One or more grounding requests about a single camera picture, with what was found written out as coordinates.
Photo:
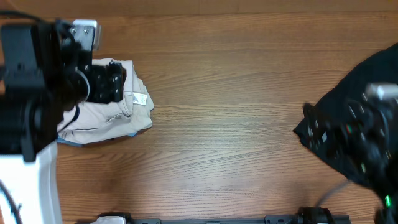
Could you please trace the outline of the beige khaki shorts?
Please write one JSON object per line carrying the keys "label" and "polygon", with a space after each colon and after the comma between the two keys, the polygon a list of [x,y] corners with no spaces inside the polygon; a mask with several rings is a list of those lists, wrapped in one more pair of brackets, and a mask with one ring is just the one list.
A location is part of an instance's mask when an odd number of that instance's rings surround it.
{"label": "beige khaki shorts", "polygon": [[76,109],[63,114],[58,137],[67,141],[90,144],[138,133],[152,127],[150,112],[154,102],[143,81],[138,78],[132,60],[122,60],[127,71],[122,101],[109,104],[82,102],[76,121]]}

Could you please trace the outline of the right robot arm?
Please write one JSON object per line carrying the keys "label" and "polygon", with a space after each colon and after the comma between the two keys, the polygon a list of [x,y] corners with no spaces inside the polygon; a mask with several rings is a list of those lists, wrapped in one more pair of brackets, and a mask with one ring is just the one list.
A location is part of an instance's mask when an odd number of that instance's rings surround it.
{"label": "right robot arm", "polygon": [[391,130],[397,117],[395,99],[365,96],[347,101],[349,120],[338,121],[306,103],[307,147],[348,180],[372,190],[382,208],[375,223],[397,223],[397,155]]}

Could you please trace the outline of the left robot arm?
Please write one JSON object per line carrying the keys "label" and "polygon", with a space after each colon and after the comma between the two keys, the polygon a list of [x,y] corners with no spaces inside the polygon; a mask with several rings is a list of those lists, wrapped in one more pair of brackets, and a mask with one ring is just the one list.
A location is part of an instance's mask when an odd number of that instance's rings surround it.
{"label": "left robot arm", "polygon": [[1,212],[5,223],[61,223],[56,181],[63,114],[79,104],[123,99],[120,63],[93,65],[101,26],[95,20],[1,27]]}

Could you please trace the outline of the black garment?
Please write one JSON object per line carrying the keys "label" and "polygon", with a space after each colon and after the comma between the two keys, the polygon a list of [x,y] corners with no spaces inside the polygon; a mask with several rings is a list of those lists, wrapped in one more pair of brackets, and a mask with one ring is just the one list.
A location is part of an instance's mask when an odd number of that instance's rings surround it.
{"label": "black garment", "polygon": [[334,136],[316,143],[313,139],[316,130],[310,127],[310,122],[326,121],[330,125],[341,126],[353,121],[349,103],[360,102],[366,85],[371,81],[397,83],[397,44],[359,63],[315,105],[305,104],[304,119],[293,130],[309,151],[349,180],[364,187],[370,187],[371,181],[356,167],[352,158],[343,154],[343,150],[347,149],[343,140]]}

